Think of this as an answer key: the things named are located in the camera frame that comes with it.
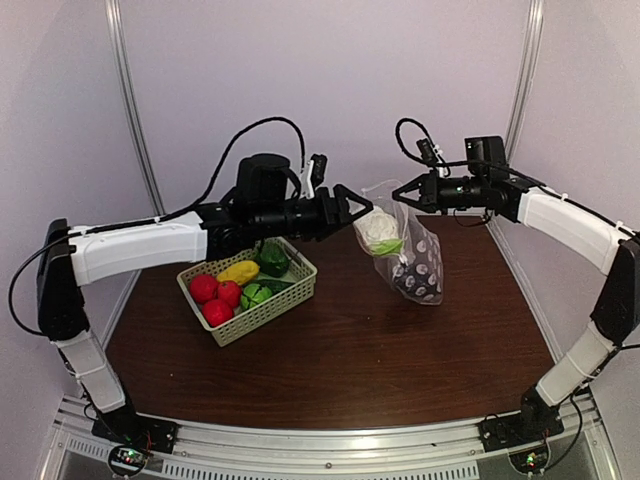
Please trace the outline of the white toy cauliflower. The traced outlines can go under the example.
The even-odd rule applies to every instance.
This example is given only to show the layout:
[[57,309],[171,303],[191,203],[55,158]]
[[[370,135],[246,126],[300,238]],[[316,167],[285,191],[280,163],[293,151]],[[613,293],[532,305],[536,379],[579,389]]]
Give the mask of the white toy cauliflower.
[[353,224],[364,251],[372,257],[397,255],[403,247],[399,223],[396,218],[375,206],[373,210]]

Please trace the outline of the clear zip top bag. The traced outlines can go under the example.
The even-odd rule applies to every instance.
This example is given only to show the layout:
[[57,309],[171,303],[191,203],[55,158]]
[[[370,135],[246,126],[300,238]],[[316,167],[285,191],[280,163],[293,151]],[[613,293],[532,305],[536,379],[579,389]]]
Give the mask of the clear zip top bag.
[[402,250],[397,255],[384,257],[368,255],[373,258],[374,267],[379,275],[392,290],[398,293],[400,292],[392,286],[391,270],[400,262],[425,263],[437,267],[444,288],[443,260],[439,237],[419,222],[410,207],[392,199],[392,191],[400,185],[401,183],[397,180],[386,180],[362,190],[362,196],[370,200],[374,207],[378,206],[396,218],[401,238],[404,241]]

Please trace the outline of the purple toy eggplant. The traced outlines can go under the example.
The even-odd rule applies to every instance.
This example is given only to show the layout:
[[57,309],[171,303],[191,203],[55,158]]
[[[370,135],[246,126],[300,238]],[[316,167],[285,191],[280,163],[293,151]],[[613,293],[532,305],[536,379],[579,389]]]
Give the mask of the purple toy eggplant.
[[425,263],[398,263],[392,270],[392,286],[406,299],[421,305],[442,301],[442,281],[437,267]]

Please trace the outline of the green toy cabbage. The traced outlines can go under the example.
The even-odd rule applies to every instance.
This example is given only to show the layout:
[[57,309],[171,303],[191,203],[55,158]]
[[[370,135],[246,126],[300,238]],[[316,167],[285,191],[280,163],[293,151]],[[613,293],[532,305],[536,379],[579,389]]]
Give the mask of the green toy cabbage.
[[273,293],[268,288],[262,287],[258,283],[251,283],[243,288],[240,305],[243,310],[249,310],[269,300],[272,296]]

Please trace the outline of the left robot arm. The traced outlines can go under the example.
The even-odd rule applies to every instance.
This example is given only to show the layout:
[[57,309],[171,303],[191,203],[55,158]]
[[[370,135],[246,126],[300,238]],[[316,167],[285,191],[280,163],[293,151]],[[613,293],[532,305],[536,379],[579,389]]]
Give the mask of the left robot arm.
[[298,177],[284,156],[256,154],[240,161],[236,184],[220,202],[169,219],[75,228],[63,219],[50,224],[37,273],[38,326],[121,443],[137,442],[144,424],[91,331],[82,287],[130,271],[226,259],[263,239],[329,237],[373,205],[341,184],[322,186],[315,172],[325,162],[325,156],[313,156]]

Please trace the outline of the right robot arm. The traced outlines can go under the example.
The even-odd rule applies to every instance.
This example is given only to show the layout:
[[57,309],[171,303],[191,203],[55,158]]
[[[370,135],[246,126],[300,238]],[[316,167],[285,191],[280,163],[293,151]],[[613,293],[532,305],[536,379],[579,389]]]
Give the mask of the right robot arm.
[[595,294],[593,308],[582,308],[586,325],[575,341],[523,396],[512,430],[519,440],[535,440],[551,424],[551,412],[603,372],[614,356],[634,349],[639,331],[639,234],[553,190],[541,180],[510,167],[499,136],[468,138],[455,177],[429,136],[417,142],[412,160],[427,172],[392,194],[426,213],[483,209],[530,230],[528,255],[542,254],[537,288],[575,293],[584,286]]

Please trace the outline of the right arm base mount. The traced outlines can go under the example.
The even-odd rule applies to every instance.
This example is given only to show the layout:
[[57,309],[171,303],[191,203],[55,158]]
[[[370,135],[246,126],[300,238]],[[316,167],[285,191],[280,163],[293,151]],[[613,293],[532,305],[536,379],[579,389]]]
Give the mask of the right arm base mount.
[[477,427],[485,452],[542,442],[564,432],[564,425],[557,411],[541,421],[531,421],[521,411],[502,416],[489,414]]

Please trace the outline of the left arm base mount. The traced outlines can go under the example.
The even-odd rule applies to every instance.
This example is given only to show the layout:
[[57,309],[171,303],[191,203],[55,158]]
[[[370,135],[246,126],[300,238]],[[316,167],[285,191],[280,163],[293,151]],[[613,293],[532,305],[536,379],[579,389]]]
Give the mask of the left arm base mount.
[[91,433],[137,450],[171,454],[178,433],[178,424],[139,415],[121,408],[109,413],[99,412]]

